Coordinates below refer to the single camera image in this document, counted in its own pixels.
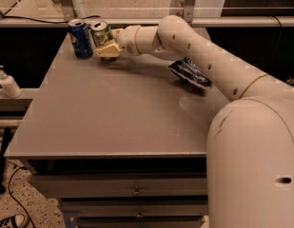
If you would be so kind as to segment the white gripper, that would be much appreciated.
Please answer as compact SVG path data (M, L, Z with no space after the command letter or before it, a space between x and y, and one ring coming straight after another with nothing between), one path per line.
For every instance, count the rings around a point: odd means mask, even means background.
M129 26L124 29L114 28L111 33L112 39L102 46L97 47L94 52L102 60L118 58L123 51L126 55L140 55L136 45L136 34L140 26Z

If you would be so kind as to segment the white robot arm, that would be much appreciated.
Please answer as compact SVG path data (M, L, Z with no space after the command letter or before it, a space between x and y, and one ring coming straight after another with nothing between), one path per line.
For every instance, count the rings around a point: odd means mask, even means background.
M103 57L191 59L227 97L207 135L209 228L294 228L294 87L169 15L130 26L98 47Z

